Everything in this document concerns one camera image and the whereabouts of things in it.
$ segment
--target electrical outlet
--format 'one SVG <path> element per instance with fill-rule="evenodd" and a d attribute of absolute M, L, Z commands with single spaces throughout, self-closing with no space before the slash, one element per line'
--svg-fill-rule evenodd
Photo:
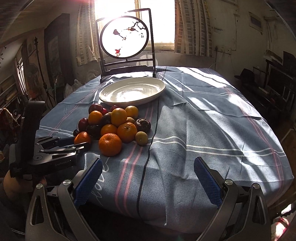
<path fill-rule="evenodd" d="M 218 46 L 218 52 L 231 54 L 231 48 L 227 46 Z"/>

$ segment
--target person's hand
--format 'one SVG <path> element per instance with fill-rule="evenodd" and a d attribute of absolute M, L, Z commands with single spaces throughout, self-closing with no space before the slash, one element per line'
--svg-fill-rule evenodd
<path fill-rule="evenodd" d="M 6 173 L 3 181 L 3 187 L 9 200 L 16 201 L 20 194 L 33 191 L 32 178 L 27 179 L 30 179 L 30 181 L 26 180 L 26 176 L 24 176 L 24 179 L 21 179 L 18 177 L 10 177 L 10 171 Z M 45 184 L 45 178 L 43 178 L 40 182 Z"/>

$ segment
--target pile of fruit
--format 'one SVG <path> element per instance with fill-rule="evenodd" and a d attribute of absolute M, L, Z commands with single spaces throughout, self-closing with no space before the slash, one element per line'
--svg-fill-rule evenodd
<path fill-rule="evenodd" d="M 105 156 L 117 155 L 122 143 L 133 140 L 139 145 L 146 145 L 146 133 L 151 129 L 151 123 L 146 119 L 138 119 L 138 114 L 139 110 L 135 106 L 122 109 L 114 105 L 108 112 L 100 104 L 92 104 L 88 118 L 82 118 L 78 122 L 78 129 L 73 132 L 74 144 L 99 140 L 99 149 Z"/>

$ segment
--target screw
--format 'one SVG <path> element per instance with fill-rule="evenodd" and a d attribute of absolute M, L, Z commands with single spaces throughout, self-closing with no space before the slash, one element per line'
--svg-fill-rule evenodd
<path fill-rule="evenodd" d="M 233 184 L 233 181 L 230 180 L 230 179 L 226 179 L 225 184 L 228 185 L 228 186 L 231 186 Z"/>
<path fill-rule="evenodd" d="M 38 183 L 38 184 L 36 185 L 36 188 L 37 188 L 37 189 L 40 189 L 40 188 L 42 188 L 42 187 L 43 187 L 42 183 Z"/>
<path fill-rule="evenodd" d="M 254 183 L 253 184 L 253 187 L 256 188 L 256 189 L 259 189 L 260 188 L 260 185 L 258 183 Z"/>
<path fill-rule="evenodd" d="M 71 180 L 69 180 L 69 179 L 66 179 L 65 181 L 63 181 L 64 186 L 68 186 L 70 184 L 71 184 Z"/>

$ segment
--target black stripe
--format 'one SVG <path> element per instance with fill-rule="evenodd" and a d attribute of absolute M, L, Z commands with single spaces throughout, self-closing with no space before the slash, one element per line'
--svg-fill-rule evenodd
<path fill-rule="evenodd" d="M 149 159 L 150 159 L 150 147 L 151 147 L 151 145 L 153 143 L 153 139 L 154 139 L 154 137 L 156 135 L 156 131 L 157 131 L 158 117 L 159 117 L 159 98 L 160 97 L 158 97 L 158 103 L 157 103 L 157 119 L 156 119 L 155 131 L 154 131 L 154 135 L 153 135 L 153 137 L 151 139 L 151 144 L 150 144 L 149 149 L 148 149 L 148 157 L 147 157 L 146 163 L 144 165 L 143 174 L 142 174 L 142 178 L 141 178 L 141 182 L 140 182 L 140 187 L 139 187 L 139 192 L 138 192 L 138 197 L 137 197 L 137 213 L 138 213 L 140 219 L 142 219 L 142 218 L 141 218 L 141 215 L 140 215 L 139 203 L 140 203 L 142 186 L 143 186 L 143 182 L 144 182 L 144 178 L 145 178 L 145 173 L 146 173 L 146 167 L 147 167 L 148 162 L 149 162 Z"/>

